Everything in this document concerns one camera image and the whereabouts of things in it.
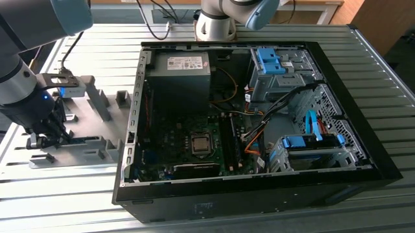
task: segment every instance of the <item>ram slot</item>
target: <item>ram slot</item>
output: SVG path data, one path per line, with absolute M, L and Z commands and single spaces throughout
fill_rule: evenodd
M 222 150 L 225 156 L 226 169 L 237 171 L 239 168 L 239 161 L 237 159 L 237 144 L 233 130 L 233 120 L 230 116 L 219 116 L 219 132 L 222 140 Z

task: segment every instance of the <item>metal bracket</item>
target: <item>metal bracket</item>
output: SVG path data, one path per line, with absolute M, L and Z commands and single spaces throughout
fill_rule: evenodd
M 42 90 L 48 90 L 58 87 L 79 86 L 76 77 L 70 74 L 38 74 L 36 78 Z

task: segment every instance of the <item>black cable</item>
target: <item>black cable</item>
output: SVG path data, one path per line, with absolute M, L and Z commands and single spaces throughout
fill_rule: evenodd
M 169 12 L 169 10 L 155 2 L 155 0 L 150 0 L 155 5 L 158 5 L 163 10 L 165 12 L 174 18 L 175 22 L 179 23 L 179 19 L 174 17 L 174 15 Z
M 139 4 L 139 9 L 141 9 L 141 13 L 142 13 L 142 16 L 143 16 L 143 19 L 145 19 L 145 23 L 146 23 L 146 26 L 149 28 L 149 31 L 151 33 L 151 35 L 158 39 L 158 40 L 165 40 L 167 37 L 169 37 L 169 34 L 170 34 L 170 26 L 169 26 L 169 29 L 167 29 L 167 33 L 166 33 L 166 36 L 163 38 L 159 38 L 157 36 L 157 34 L 154 33 L 154 31 L 151 30 L 151 27 L 149 25 L 149 22 L 147 22 L 147 17 L 146 17 L 146 14 L 145 14 L 145 11 L 143 11 L 143 7 L 142 7 L 142 3 L 139 0 L 137 0 L 138 4 Z
M 67 60 L 67 58 L 68 58 L 68 56 L 70 56 L 70 54 L 71 54 L 71 52 L 72 52 L 72 50 L 74 50 L 74 48 L 75 48 L 75 46 L 76 46 L 76 44 L 78 44 L 80 38 L 83 37 L 83 35 L 84 35 L 84 32 L 82 32 L 82 33 L 78 35 L 78 38 L 76 38 L 74 44 L 71 45 L 68 52 L 67 52 L 66 55 L 64 55 L 64 58 L 63 58 L 63 60 L 62 60 L 62 62 L 60 62 L 60 71 L 68 71 L 68 69 L 66 68 L 66 60 Z
M 282 24 L 282 23 L 286 23 L 286 22 L 289 22 L 289 23 L 291 22 L 293 17 L 294 17 L 294 14 L 295 14 L 295 12 L 297 12 L 297 0 L 293 0 L 293 5 L 294 5 L 294 7 L 293 7 L 290 19 L 287 19 L 286 21 L 283 21 L 283 22 L 281 22 L 281 23 L 278 23 L 278 24 Z
M 177 11 L 175 11 L 174 7 L 171 6 L 171 4 L 170 4 L 169 0 L 165 0 L 165 1 L 166 1 L 167 5 L 169 5 L 170 9 L 174 11 L 174 14 L 175 14 L 175 17 L 177 17 L 178 23 L 181 23 L 181 21 L 179 21 L 179 17 L 178 17 L 178 15 L 177 15 Z
M 274 113 L 277 113 L 281 109 L 283 109 L 289 105 L 290 99 L 299 92 L 310 90 L 310 89 L 315 89 L 318 87 L 318 85 L 319 85 L 318 83 L 311 83 L 311 84 L 307 84 L 306 86 L 297 87 L 282 98 L 279 98 L 279 100 L 274 102 L 274 104 L 271 105 L 269 110 L 265 112 L 265 115 L 263 115 L 263 117 L 261 119 L 259 125 L 251 131 L 247 132 L 247 134 L 245 135 L 245 138 L 249 138 L 254 133 L 261 131 L 263 129 L 263 127 L 266 127 L 266 125 L 269 124 L 269 122 L 271 120 L 271 115 Z
M 170 18 L 170 16 L 165 13 L 163 10 L 159 9 L 159 11 L 161 11 L 161 13 L 163 14 L 163 18 Z
M 187 13 L 189 13 L 189 10 L 186 10 L 186 13 L 185 13 L 183 17 L 181 18 L 181 21 L 185 19 Z
M 265 167 L 261 166 L 258 173 L 266 173 L 267 167 L 269 167 L 269 158 L 267 158 L 267 152 L 266 152 L 266 142 L 265 142 L 265 134 L 262 133 L 261 136 L 257 139 L 258 141 L 258 150 L 259 150 L 259 157 L 265 161 Z

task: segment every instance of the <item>case label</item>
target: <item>case label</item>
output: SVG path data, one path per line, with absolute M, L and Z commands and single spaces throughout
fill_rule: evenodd
M 167 60 L 167 69 L 203 69 L 202 57 L 171 57 Z

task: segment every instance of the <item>wooden cabinet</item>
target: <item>wooden cabinet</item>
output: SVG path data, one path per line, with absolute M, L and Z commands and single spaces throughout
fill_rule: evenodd
M 415 0 L 345 0 L 331 24 L 354 24 L 385 55 L 415 24 Z

